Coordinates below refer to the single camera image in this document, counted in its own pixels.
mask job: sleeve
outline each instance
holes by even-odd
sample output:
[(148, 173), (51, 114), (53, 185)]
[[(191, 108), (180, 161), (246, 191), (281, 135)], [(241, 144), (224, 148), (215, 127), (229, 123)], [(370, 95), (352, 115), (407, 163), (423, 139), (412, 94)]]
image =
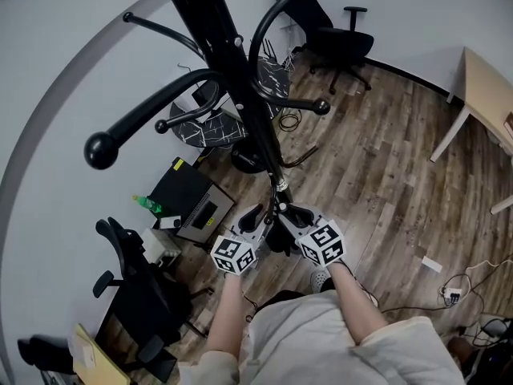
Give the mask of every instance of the sleeve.
[(237, 385), (239, 363), (226, 352), (205, 352), (197, 365), (179, 363), (180, 385)]
[(431, 320), (426, 317), (416, 317), (381, 328), (352, 351), (374, 367), (390, 384), (465, 383)]

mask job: person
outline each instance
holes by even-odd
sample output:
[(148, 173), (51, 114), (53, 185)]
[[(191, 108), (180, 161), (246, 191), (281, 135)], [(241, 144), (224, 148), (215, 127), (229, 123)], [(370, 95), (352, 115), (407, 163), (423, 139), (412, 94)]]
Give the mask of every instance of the person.
[(258, 310), (241, 369), (242, 281), (226, 274), (204, 353), (179, 364), (180, 384), (464, 384), (428, 318), (389, 325), (344, 263), (328, 271), (311, 279), (318, 293), (282, 291)]

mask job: marker cube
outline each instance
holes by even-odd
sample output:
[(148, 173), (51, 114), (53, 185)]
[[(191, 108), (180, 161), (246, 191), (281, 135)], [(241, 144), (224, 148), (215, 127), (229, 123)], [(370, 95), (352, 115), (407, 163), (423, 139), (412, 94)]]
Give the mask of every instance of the marker cube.
[(297, 240), (303, 256), (323, 267), (345, 253), (344, 235), (335, 220), (328, 221)]
[(251, 244), (221, 235), (210, 256), (219, 270), (235, 275), (241, 275), (257, 259)]

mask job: black office chair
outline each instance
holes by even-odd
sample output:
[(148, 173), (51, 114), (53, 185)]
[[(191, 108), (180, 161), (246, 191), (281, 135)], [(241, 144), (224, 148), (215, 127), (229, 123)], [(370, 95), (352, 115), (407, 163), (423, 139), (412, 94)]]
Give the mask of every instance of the black office chair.
[(95, 283), (93, 294), (99, 298), (108, 286), (119, 287), (111, 311), (139, 346), (136, 361), (121, 368), (129, 372), (144, 367), (166, 382), (176, 358), (164, 347), (180, 340), (182, 325), (207, 338), (188, 318), (192, 312), (191, 300), (214, 291), (207, 288), (190, 294), (187, 286), (168, 280), (155, 264), (148, 264), (139, 234), (124, 229), (113, 218), (109, 217), (108, 222), (98, 221), (96, 231), (114, 246), (123, 280), (115, 280), (112, 272), (106, 271)]
[(317, 0), (291, 0), (284, 8), (306, 33), (306, 47), (324, 56), (327, 62), (314, 64), (310, 72), (318, 68), (335, 68), (335, 76), (329, 85), (329, 93), (335, 94), (335, 83), (342, 71), (356, 77), (370, 90), (369, 82), (359, 75), (352, 66), (363, 64), (363, 60), (374, 44), (374, 37), (355, 31), (358, 12), (366, 12), (363, 7), (344, 7), (351, 13), (350, 31), (333, 28), (328, 15)]

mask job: shoe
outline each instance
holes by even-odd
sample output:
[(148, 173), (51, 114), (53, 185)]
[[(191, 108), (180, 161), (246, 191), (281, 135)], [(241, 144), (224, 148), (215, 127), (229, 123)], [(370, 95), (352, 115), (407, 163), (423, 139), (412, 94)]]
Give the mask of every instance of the shoe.
[(312, 275), (310, 275), (310, 287), (312, 288), (312, 292), (319, 294), (322, 284), (324, 284), (328, 278), (329, 275), (322, 269), (313, 272)]

